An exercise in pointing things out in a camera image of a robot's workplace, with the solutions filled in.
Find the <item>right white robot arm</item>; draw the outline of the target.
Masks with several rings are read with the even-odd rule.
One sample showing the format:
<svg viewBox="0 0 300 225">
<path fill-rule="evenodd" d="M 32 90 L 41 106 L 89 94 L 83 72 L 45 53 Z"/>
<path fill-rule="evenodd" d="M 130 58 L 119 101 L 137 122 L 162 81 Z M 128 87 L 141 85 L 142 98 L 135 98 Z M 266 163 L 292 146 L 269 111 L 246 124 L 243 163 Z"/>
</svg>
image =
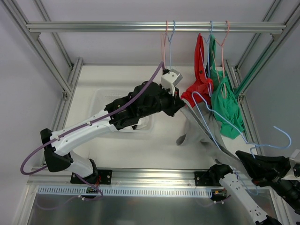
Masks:
<svg viewBox="0 0 300 225">
<path fill-rule="evenodd" d="M 285 202 L 300 212 L 300 151 L 290 157 L 267 157 L 237 151 L 236 155 L 246 169 L 252 183 L 259 187 L 271 187 Z M 248 219 L 254 225 L 278 225 L 277 219 L 269 216 L 250 197 L 233 170 L 225 164 L 213 165 L 208 171 L 210 182 L 222 186 L 241 203 Z"/>
</svg>

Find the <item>grey tank top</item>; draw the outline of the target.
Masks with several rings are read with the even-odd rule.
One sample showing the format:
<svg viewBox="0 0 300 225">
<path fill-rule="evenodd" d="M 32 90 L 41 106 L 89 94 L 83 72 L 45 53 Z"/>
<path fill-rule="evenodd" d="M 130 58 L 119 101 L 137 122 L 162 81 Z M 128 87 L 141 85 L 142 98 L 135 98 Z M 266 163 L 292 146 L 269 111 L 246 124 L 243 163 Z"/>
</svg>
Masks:
<svg viewBox="0 0 300 225">
<path fill-rule="evenodd" d="M 247 175 L 242 162 L 226 148 L 220 133 L 221 123 L 216 121 L 205 103 L 191 106 L 187 100 L 184 99 L 183 102 L 185 106 L 180 111 L 186 117 L 186 123 L 183 135 L 176 140 L 176 144 L 178 146 L 194 144 L 218 165 L 229 165 Z"/>
</svg>

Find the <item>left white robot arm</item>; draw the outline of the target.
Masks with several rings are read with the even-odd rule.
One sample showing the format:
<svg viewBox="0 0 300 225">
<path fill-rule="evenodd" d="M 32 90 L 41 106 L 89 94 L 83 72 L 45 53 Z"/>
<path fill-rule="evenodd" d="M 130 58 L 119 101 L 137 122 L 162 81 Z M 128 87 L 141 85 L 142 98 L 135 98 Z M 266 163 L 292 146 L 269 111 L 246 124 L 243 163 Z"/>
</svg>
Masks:
<svg viewBox="0 0 300 225">
<path fill-rule="evenodd" d="M 65 130 L 40 132 L 48 171 L 69 171 L 86 183 L 95 184 L 99 178 L 96 163 L 74 153 L 74 149 L 98 136 L 136 125 L 140 119 L 164 112 L 168 116 L 185 106 L 178 88 L 171 93 L 155 82 L 143 82 L 126 96 L 107 104 L 91 118 Z"/>
</svg>

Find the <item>white tank top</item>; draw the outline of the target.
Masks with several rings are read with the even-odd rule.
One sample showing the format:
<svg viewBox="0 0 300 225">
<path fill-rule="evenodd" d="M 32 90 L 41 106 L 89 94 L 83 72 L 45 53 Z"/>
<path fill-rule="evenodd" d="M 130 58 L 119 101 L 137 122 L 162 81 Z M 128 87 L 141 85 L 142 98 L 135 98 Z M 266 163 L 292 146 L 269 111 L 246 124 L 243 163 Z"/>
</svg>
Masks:
<svg viewBox="0 0 300 225">
<path fill-rule="evenodd" d="M 141 119 L 139 119 L 137 124 L 131 125 L 124 129 L 125 130 L 140 130 L 140 129 L 147 127 L 149 124 L 149 121 L 150 121 L 149 117 L 141 118 Z"/>
</svg>

